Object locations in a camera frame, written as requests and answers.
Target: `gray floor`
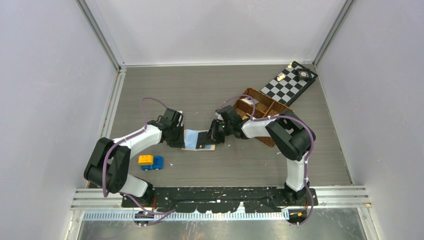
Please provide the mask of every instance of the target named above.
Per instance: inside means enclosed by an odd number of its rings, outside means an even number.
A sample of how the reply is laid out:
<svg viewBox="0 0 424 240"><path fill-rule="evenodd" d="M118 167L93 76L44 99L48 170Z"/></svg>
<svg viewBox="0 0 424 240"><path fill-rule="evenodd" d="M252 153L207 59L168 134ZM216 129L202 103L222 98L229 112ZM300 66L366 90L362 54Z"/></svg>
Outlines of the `gray floor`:
<svg viewBox="0 0 424 240"><path fill-rule="evenodd" d="M154 97L169 108L183 111L186 129L207 130L215 109L247 87L260 90L286 66L167 66L128 68L122 87L111 137L127 135L143 126L140 100ZM312 186L349 185L339 140L317 80L291 107L311 127L317 139L309 162ZM148 120L165 111L146 100ZM134 158L129 173L155 186L281 186L287 176L286 160L277 147L256 139L233 136L215 151L187 151L158 144L142 155L160 155L165 166L159 171L142 171Z"/></svg>

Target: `toy car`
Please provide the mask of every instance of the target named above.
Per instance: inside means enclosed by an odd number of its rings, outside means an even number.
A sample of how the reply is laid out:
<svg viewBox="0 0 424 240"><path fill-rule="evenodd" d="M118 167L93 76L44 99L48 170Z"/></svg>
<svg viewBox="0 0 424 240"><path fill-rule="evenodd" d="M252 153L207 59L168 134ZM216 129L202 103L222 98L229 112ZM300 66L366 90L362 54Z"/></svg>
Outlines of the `toy car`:
<svg viewBox="0 0 424 240"><path fill-rule="evenodd" d="M161 156L154 156L152 165L141 166L141 169L144 171L149 170L160 170L164 168L164 158Z"/></svg>

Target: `checkerboard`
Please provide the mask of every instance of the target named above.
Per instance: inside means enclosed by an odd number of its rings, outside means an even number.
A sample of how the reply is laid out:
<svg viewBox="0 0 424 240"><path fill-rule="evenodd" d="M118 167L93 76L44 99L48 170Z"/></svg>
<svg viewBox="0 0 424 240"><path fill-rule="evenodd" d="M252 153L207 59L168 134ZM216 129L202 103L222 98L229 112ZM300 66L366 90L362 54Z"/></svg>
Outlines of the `checkerboard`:
<svg viewBox="0 0 424 240"><path fill-rule="evenodd" d="M295 61L292 62L290 68L286 67L260 91L275 101L290 106L318 77L311 71L310 80L299 80L297 69L306 69L306 67ZM285 75L285 78L278 81L281 75Z"/></svg>

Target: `purple cable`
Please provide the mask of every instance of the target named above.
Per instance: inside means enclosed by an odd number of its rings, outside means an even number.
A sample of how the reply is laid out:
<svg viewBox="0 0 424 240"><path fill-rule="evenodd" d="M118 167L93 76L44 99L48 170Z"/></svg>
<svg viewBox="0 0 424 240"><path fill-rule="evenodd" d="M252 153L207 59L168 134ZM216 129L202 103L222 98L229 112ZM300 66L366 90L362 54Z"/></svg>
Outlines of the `purple cable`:
<svg viewBox="0 0 424 240"><path fill-rule="evenodd" d="M314 137L312 135L311 130L309 129L309 127L303 123L302 121L300 121L299 119L296 119L294 117L291 116L284 116L284 115L276 115L276 116L270 116L270 117L264 117L264 118L258 118L258 119L253 119L254 122L262 122L262 121L267 121L267 120L272 120L272 119L288 119L291 121L294 121L300 125L302 125L302 127L305 128L307 134L310 137L310 149L307 152L306 156L305 156L305 166L304 166L304 173L303 173L303 184L305 185L306 191L309 194L309 200L310 200L310 211L309 214L306 216L305 220L299 223L299 226L305 224L307 222L307 220L309 219L309 217L312 215L312 211L314 209L314 198L312 196L311 190L308 187L308 182L307 182L307 177L308 177L308 163L309 163L309 156L312 153L312 150L314 149Z"/></svg>
<svg viewBox="0 0 424 240"><path fill-rule="evenodd" d="M138 201L136 201L136 199L132 196L132 195L130 195L130 194L127 194L126 195L129 199L131 199L134 203L135 203L135 205L137 205L139 208L141 208L143 211L145 211L146 213L149 213L149 214L153 214L153 215L167 215L168 213L173 213L174 211L172 211L172 210L170 210L170 211L167 211L167 212L154 212L154 211L149 211L149 210L147 210L146 208L144 208Z"/></svg>
<svg viewBox="0 0 424 240"><path fill-rule="evenodd" d="M106 190L106 166L108 165L108 159L109 156L111 155L112 151L121 143L125 142L126 140L130 140L142 133L144 133L144 131L147 129L147 118L146 118L146 113L145 113L145 108L143 106L143 101L146 99L150 99L150 100L154 100L160 104L162 104L165 108L168 108L163 102L161 102L160 100L153 98L153 97L145 97L141 100L141 112L143 113L143 118L144 118L144 129L141 129L140 131L126 137L123 138L121 140L119 140L118 142L116 142L115 144L112 145L112 147L107 151L106 156L104 156L104 161L103 161L103 170L101 173L101 188L103 190L103 197L107 197L109 192Z"/></svg>
<svg viewBox="0 0 424 240"><path fill-rule="evenodd" d="M255 114L256 103L255 103L255 101L253 101L254 100L253 97L251 97L249 95L246 95L246 94L241 94L241 95L237 95L237 96L231 97L230 99L226 100L218 109L221 109L228 101L233 100L235 98L239 98L239 97L249 97L250 99L252 99L253 111L252 111L252 113L250 115L250 120L253 120L253 115Z"/></svg>
<svg viewBox="0 0 424 240"><path fill-rule="evenodd" d="M168 217L168 216L169 216L170 214L172 214L173 212L175 212L175 209L172 209L171 211L168 211L168 214L164 215L163 217L159 218L158 220L155 220L155 221L152 221L152 222L147 223L145 226L147 227L147 226L152 226L152 225L158 224L158 223L160 223L160 222L161 222L164 218Z"/></svg>
<svg viewBox="0 0 424 240"><path fill-rule="evenodd" d="M150 100L156 101L156 102L158 102L158 103L162 104L162 106L164 106L166 109L168 108L168 107L165 105L165 103L163 103L162 101L160 101L160 100L158 100L158 99L156 99L156 98L153 98L153 97L145 97L145 98L143 98L143 99L141 100L141 102L140 102L140 105L141 105L141 113L143 114L143 118L144 118L144 129L146 129L146 128L147 128L147 118L146 118L145 108L144 108L144 106L143 106L143 101L144 101L144 100L146 100L146 99L150 99Z"/></svg>

